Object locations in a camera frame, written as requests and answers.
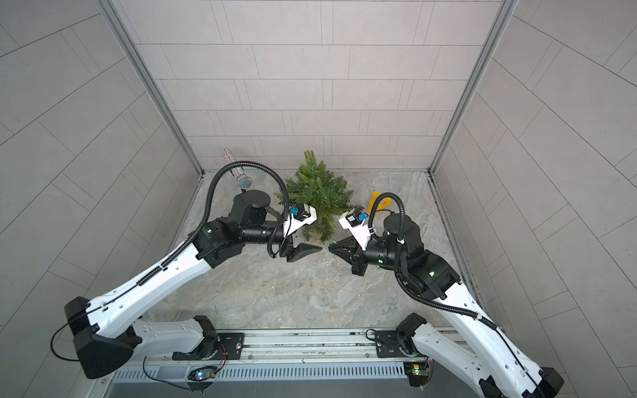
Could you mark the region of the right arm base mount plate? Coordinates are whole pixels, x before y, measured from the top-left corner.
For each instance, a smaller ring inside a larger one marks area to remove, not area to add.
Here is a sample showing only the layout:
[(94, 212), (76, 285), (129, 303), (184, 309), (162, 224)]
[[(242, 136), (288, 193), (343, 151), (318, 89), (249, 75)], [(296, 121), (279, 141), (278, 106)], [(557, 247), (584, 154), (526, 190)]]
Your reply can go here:
[(368, 330), (379, 358), (409, 358), (416, 355), (411, 340), (396, 330)]

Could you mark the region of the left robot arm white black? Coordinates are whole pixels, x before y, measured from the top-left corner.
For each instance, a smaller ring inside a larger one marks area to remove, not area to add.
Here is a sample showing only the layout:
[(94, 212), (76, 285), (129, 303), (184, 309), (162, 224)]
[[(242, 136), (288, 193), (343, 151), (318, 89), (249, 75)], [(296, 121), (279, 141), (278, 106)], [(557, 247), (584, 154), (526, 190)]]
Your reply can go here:
[(224, 358), (221, 339), (210, 319), (149, 323), (141, 315), (172, 292), (224, 261), (240, 255), (247, 244), (272, 244), (288, 262), (320, 250), (295, 245), (294, 232), (313, 224), (316, 210), (296, 204), (283, 225), (267, 220), (270, 196), (250, 190), (235, 196), (231, 213), (207, 222), (202, 232), (167, 265), (156, 263), (120, 287), (93, 299), (77, 297), (65, 307), (76, 356), (85, 376), (98, 379), (131, 359), (169, 354), (176, 360)]

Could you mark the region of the small green christmas tree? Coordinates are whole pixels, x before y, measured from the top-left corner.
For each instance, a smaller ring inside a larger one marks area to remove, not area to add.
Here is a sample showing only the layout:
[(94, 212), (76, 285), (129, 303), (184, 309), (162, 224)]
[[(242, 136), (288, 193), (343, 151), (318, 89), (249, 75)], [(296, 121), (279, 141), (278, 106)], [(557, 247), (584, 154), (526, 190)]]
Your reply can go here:
[(344, 177), (336, 177), (319, 161), (312, 150), (304, 152), (305, 161), (292, 178), (285, 179), (291, 203), (305, 203), (317, 212), (317, 220), (304, 228), (306, 240), (325, 243), (333, 238), (337, 217), (353, 208), (353, 191)]

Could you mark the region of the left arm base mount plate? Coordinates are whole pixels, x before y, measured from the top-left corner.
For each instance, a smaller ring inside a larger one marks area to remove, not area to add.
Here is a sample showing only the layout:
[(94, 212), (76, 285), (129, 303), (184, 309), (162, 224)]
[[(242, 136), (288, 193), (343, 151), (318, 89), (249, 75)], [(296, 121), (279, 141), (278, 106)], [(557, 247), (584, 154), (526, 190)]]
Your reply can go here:
[(205, 336), (190, 353), (172, 354), (174, 361), (221, 361), (238, 360), (241, 357), (245, 333), (221, 333)]

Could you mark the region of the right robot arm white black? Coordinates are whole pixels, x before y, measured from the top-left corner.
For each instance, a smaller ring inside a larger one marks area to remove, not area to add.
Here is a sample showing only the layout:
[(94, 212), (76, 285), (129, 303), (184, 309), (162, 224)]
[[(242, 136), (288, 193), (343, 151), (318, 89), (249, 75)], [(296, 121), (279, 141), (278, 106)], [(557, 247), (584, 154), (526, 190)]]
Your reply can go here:
[(537, 365), (503, 334), (460, 275), (424, 247), (420, 227), (410, 217), (385, 217), (380, 236), (370, 232), (369, 221), (365, 213), (341, 215), (338, 222), (351, 235), (330, 244), (329, 251), (348, 262), (355, 275), (364, 275), (370, 265), (391, 270), (411, 299), (441, 313), (466, 342), (460, 346), (413, 313), (396, 329), (405, 353), (431, 358), (480, 397), (558, 395), (564, 385), (559, 372)]

